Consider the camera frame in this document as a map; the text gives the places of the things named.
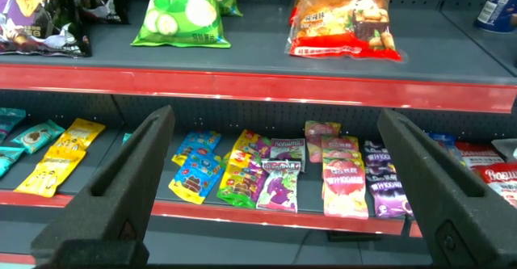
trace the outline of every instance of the red snack bag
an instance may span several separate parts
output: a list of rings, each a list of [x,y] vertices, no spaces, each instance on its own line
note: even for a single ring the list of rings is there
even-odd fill
[[[474,166],[504,162],[492,145],[457,142],[456,147],[469,169],[472,169]]]
[[[476,166],[473,170],[490,188],[517,208],[517,163]]]
[[[287,53],[401,61],[388,5],[389,0],[296,0]]]

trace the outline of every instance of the pegboard back panel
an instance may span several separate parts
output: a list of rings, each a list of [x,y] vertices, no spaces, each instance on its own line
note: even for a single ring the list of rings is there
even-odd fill
[[[0,90],[0,107],[24,109],[34,121],[71,123],[81,117],[117,127],[123,124],[111,95]]]
[[[273,103],[225,99],[177,99],[115,95],[126,123],[135,128],[152,111],[170,104],[176,128],[240,132],[248,128],[271,137],[302,137],[306,120],[335,121],[342,134],[380,137],[376,122],[381,108],[309,103]],[[516,115],[396,109],[427,132],[448,132],[465,141],[517,137]]]

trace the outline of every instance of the yellow candy package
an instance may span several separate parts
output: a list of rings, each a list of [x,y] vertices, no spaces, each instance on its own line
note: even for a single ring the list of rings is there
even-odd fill
[[[61,135],[54,146],[71,150],[86,151],[91,142],[106,128],[89,120],[75,119]]]
[[[43,160],[15,191],[54,196],[57,187],[68,178],[85,155],[85,151],[50,147]]]

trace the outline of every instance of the red shelf edge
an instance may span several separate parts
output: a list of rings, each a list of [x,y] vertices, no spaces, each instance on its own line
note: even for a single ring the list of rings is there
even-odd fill
[[[71,195],[55,195],[44,198],[13,191],[0,191],[0,204],[27,207],[63,208],[72,200]],[[346,219],[321,214],[270,212],[213,205],[197,205],[173,201],[154,202],[153,216],[190,218],[196,220],[237,222],[256,225],[275,225],[292,228],[328,229],[360,233],[384,233],[400,235],[403,220]]]
[[[0,64],[0,89],[511,113],[517,86]]]

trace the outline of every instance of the blue candy package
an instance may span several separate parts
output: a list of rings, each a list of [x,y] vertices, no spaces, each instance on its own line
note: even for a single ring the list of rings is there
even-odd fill
[[[37,124],[27,131],[22,132],[11,141],[21,144],[27,153],[34,153],[57,138],[64,131],[64,128],[58,126],[51,120],[47,120],[44,123]]]
[[[25,115],[24,110],[0,107],[0,143],[9,135],[15,125],[25,118]]]
[[[201,155],[208,155],[208,153],[216,148],[220,140],[221,135],[218,132],[189,132],[185,140],[183,140],[183,143],[179,146],[178,151],[176,151],[176,154],[172,157],[172,162],[182,166],[188,159],[188,155],[193,151]]]
[[[170,181],[169,188],[182,200],[202,204],[212,187],[223,175],[221,158],[196,151],[189,154],[176,176]]]
[[[122,145],[123,145],[127,140],[129,140],[129,138],[131,137],[131,135],[132,135],[132,133],[130,133],[130,132],[126,132],[126,133],[124,134],[124,138],[122,138]]]
[[[448,134],[441,134],[435,132],[429,132],[429,137],[438,142],[442,148],[444,148],[451,156],[456,158],[461,164],[466,166],[463,157],[461,157],[461,152],[456,147],[456,137]]]
[[[0,147],[0,177],[2,177],[22,155],[23,148]]]

